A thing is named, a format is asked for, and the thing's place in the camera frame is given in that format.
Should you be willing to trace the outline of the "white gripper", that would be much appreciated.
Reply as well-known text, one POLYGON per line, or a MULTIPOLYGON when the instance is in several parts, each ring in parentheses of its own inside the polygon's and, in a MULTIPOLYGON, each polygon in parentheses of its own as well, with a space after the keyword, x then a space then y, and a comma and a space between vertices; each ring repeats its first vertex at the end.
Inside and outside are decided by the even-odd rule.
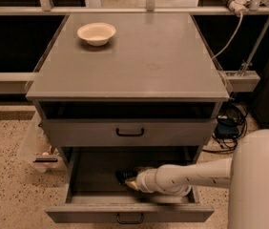
POLYGON ((172 166, 154 167, 134 167, 137 172, 136 179, 126 179, 125 184, 136 191, 144 193, 159 192, 164 195, 173 193, 171 176, 172 166))

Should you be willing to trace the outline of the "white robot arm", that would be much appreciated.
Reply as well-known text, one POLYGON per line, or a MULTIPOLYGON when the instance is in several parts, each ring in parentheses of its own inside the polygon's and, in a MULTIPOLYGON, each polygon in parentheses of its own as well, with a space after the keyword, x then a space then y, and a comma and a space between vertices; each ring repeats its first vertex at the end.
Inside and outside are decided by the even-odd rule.
POLYGON ((185 195, 189 185, 227 188, 228 229, 269 229, 269 129, 244 137, 229 158, 139 168, 126 184, 170 196, 185 195))

